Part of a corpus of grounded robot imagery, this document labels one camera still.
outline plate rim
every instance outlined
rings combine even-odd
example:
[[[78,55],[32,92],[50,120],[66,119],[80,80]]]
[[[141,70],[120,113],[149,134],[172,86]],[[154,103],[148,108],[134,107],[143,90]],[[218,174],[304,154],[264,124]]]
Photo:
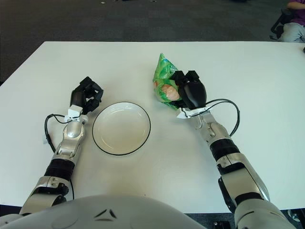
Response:
[[[99,145],[96,143],[96,141],[95,141],[95,139],[94,139],[93,128],[94,128],[94,124],[95,124],[96,119],[100,116],[100,114],[101,114],[105,109],[107,109],[108,107],[110,107],[110,106],[112,106],[112,105],[121,104],[121,103],[134,104],[134,105],[137,105],[138,107],[140,107],[142,110],[144,110],[144,112],[146,113],[146,115],[147,115],[147,117],[148,117],[148,121],[149,121],[149,132],[148,132],[148,135],[147,135],[145,141],[142,143],[142,145],[140,145],[140,146],[139,146],[138,148],[136,148],[135,150],[133,150],[133,151],[131,151],[131,152],[129,152],[129,153],[126,153],[126,154],[112,154],[112,153],[109,153],[109,152],[103,150],[102,148],[100,148]],[[152,128],[151,119],[150,119],[148,113],[145,111],[145,109],[144,109],[143,107],[141,107],[141,106],[138,105],[138,104],[132,103],[132,102],[121,101],[121,102],[117,102],[117,103],[110,104],[109,106],[105,107],[104,109],[101,110],[101,112],[98,113],[98,115],[96,116],[96,118],[95,118],[95,120],[94,120],[94,122],[93,122],[92,131],[91,131],[91,132],[92,132],[92,137],[93,137],[94,143],[96,144],[96,146],[97,146],[101,151],[103,151],[103,152],[105,152],[105,153],[107,153],[107,154],[113,155],[113,156],[125,156],[125,155],[131,154],[131,153],[137,151],[138,149],[140,149],[140,148],[145,144],[145,142],[147,141],[147,139],[148,139],[148,137],[149,137],[149,135],[150,135],[150,133],[151,133],[151,128]]]

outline snack bag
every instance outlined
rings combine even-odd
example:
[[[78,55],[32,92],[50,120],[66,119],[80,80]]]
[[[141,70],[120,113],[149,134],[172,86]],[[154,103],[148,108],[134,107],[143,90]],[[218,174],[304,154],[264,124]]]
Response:
[[[152,81],[158,100],[177,109],[177,107],[170,104],[171,101],[181,100],[175,80],[170,79],[175,71],[178,71],[178,69],[161,53]]]

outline white plate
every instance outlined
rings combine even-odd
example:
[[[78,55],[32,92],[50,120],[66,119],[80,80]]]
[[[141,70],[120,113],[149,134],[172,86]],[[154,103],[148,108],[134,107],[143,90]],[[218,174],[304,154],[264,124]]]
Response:
[[[139,149],[147,140],[151,122],[143,108],[133,103],[106,107],[96,117],[92,134],[96,145],[112,155],[126,155]]]

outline person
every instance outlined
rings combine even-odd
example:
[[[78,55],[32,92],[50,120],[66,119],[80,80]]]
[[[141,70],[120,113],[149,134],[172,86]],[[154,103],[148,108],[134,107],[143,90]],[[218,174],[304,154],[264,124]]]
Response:
[[[295,10],[295,16],[284,25],[279,41],[305,43],[305,0],[290,0],[287,8]]]

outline wire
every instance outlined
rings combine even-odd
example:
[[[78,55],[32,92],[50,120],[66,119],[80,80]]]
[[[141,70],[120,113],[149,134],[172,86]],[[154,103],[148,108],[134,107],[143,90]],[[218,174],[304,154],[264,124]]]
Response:
[[[58,117],[65,117],[64,115],[61,115],[61,114],[50,114],[46,117],[46,120],[44,121],[44,133],[46,135],[46,138],[47,138],[47,141],[49,143],[49,145],[51,146],[51,149],[52,151],[55,153],[56,151],[56,148],[54,147],[53,143],[52,143],[52,140],[51,140],[51,137],[49,135],[49,131],[48,131],[48,120],[52,117],[54,117],[56,119],[57,122],[61,123],[61,124],[67,124],[69,122],[72,122],[73,120],[70,120],[70,121],[67,121],[67,122],[61,122],[58,120]]]
[[[73,188],[73,184],[72,184],[72,180],[70,179],[70,184],[71,184],[71,189],[72,189],[72,196],[73,196],[73,199],[74,199],[74,188]]]
[[[214,99],[214,100],[211,100],[209,102],[206,103],[206,105],[210,104],[210,103],[214,103],[214,102],[217,102],[217,101],[220,101],[219,103],[216,103],[212,106],[210,106],[208,109],[206,109],[205,111],[202,111],[200,112],[199,114],[195,114],[191,117],[195,117],[195,116],[198,116],[198,115],[201,115],[203,114],[204,112],[207,112],[208,110],[210,110],[212,107],[216,106],[216,105],[219,105],[219,104],[222,104],[222,103],[230,103],[232,104],[235,108],[236,108],[236,111],[237,111],[237,121],[236,121],[236,124],[232,130],[232,132],[230,133],[230,136],[232,137],[233,134],[235,134],[235,132],[237,131],[238,127],[239,127],[239,124],[240,124],[240,110],[238,109],[238,106],[231,100],[229,99]]]

